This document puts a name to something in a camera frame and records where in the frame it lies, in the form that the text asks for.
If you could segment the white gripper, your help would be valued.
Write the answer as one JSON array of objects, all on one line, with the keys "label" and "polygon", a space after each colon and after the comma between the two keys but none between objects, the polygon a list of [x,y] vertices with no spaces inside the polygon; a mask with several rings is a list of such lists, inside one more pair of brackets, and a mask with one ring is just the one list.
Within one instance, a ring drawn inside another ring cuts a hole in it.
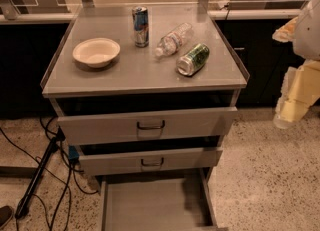
[{"label": "white gripper", "polygon": [[287,129],[320,99],[320,62],[314,61],[320,59],[320,0],[310,0],[298,18],[277,29],[272,39],[282,43],[293,41],[294,53],[309,59],[298,68],[289,67],[283,79],[273,123]]}]

